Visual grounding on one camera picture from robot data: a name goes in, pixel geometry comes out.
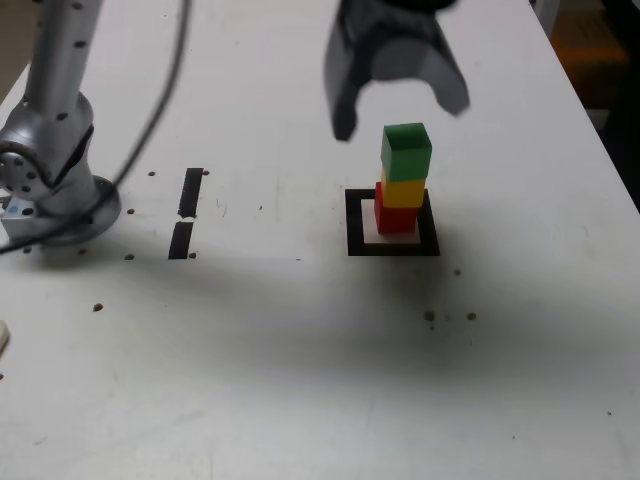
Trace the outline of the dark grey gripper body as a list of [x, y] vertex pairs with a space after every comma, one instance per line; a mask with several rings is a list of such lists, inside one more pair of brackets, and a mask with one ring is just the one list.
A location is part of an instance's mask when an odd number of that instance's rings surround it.
[[343, 47], [354, 49], [374, 29], [431, 46], [438, 44], [440, 1], [344, 1]]

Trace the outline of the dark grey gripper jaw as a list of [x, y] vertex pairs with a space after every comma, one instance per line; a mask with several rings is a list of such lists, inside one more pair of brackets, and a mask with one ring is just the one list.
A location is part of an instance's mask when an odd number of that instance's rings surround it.
[[336, 13], [325, 52], [323, 79], [334, 138], [348, 142], [357, 126], [360, 90], [371, 79], [367, 35], [354, 35], [348, 25], [349, 11]]

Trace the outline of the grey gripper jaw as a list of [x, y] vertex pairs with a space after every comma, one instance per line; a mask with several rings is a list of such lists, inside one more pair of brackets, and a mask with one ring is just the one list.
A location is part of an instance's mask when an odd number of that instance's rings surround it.
[[454, 116], [470, 106], [466, 81], [443, 38], [402, 37], [386, 42], [374, 55], [372, 79], [422, 81], [432, 89], [439, 106]]

